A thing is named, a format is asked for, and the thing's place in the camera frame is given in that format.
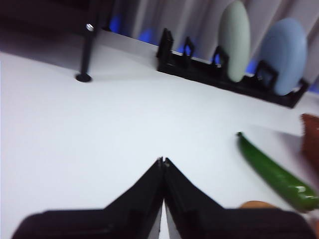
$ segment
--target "light blue plate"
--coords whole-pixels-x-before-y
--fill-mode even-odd
[[[265,60],[278,71],[275,94],[290,93],[302,78],[307,60],[307,39],[301,24],[293,18],[276,22],[262,41],[259,60]],[[261,75],[268,85],[270,75],[265,72]]]

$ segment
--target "plate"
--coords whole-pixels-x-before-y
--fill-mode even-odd
[[[307,60],[307,39],[301,24],[293,18],[276,22],[262,41],[259,60],[265,60],[278,72],[274,93],[290,93],[302,78]],[[263,71],[261,76],[267,86],[271,76]]]
[[[250,52],[250,27],[246,9],[241,1],[234,1],[222,14],[218,45],[228,54],[228,77],[239,82],[245,75]]]

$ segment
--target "blue light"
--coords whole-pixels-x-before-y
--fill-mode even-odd
[[[182,46],[179,46],[179,48],[176,50],[177,52],[180,52],[180,53],[184,53],[184,45]],[[185,52],[186,54],[189,56],[190,55],[190,47],[187,45],[186,48],[185,48]]]
[[[190,50],[190,47],[188,45],[186,45],[186,47],[185,47],[185,52],[188,56],[190,55],[191,50]]]
[[[179,46],[179,48],[176,50],[177,52],[183,53],[184,52],[184,46]]]
[[[313,83],[310,86],[309,91],[319,94],[319,85],[318,85],[318,83]]]
[[[246,72],[250,74],[255,74],[257,68],[257,61],[251,60],[246,68]]]
[[[110,22],[110,29],[112,32],[119,33],[121,27],[121,16],[114,16]]]
[[[152,35],[153,35],[153,30],[152,29],[146,29],[145,31],[143,31],[140,34],[139,40],[150,43]]]
[[[215,56],[215,64],[220,64],[219,54],[216,54]]]

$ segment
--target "black stand leg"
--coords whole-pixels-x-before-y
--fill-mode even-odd
[[[93,32],[87,32],[82,53],[81,73],[76,75],[76,79],[81,82],[89,82],[92,78],[87,74],[93,44]]]

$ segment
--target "light green plate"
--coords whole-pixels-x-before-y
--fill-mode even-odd
[[[228,54],[228,77],[239,82],[245,74],[250,52],[250,29],[246,9],[234,1],[225,9],[218,31],[218,45]]]

